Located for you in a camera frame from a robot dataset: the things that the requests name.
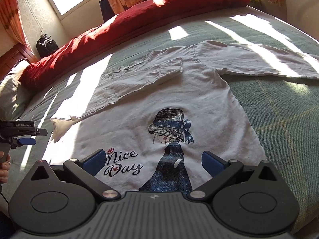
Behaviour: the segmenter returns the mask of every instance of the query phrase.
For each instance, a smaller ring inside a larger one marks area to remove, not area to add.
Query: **girl illustration print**
[[[181,191],[186,195],[192,191],[184,166],[184,153],[179,144],[183,141],[187,144],[194,142],[189,128],[190,120],[184,120],[184,113],[180,109],[162,109],[157,113],[148,131],[154,134],[154,140],[168,145],[153,176],[139,188],[139,191]]]

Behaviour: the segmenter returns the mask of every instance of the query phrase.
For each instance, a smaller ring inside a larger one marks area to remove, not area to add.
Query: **red pillow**
[[[20,82],[31,91],[39,92],[93,57],[152,29],[185,17],[248,3],[249,0],[144,1],[72,39],[51,56],[30,64]]]

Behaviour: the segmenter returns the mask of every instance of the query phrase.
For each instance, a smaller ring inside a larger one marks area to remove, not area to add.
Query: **finger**
[[[8,182],[8,178],[6,178],[6,177],[0,177],[0,182],[2,182],[2,183],[7,183],[7,182]]]
[[[0,177],[8,177],[9,172],[7,170],[0,170]]]
[[[11,165],[9,163],[5,162],[2,164],[1,169],[9,171],[10,167],[11,167]]]

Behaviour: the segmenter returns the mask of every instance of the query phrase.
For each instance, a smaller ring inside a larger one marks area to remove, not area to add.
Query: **wooden furniture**
[[[29,49],[18,43],[0,57],[0,80],[2,80],[11,71],[16,62],[21,59],[26,59],[29,63],[38,61]]]

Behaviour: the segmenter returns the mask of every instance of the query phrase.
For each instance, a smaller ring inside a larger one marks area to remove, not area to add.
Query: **blue gripper pad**
[[[217,174],[225,170],[228,166],[228,162],[214,155],[212,152],[203,152],[202,167],[210,174],[210,176],[215,177]]]
[[[89,174],[95,176],[102,170],[106,163],[106,153],[104,150],[99,149],[82,161],[82,169]]]
[[[36,140],[34,138],[20,138],[19,143],[24,145],[24,146],[29,146],[29,145],[35,145]]]

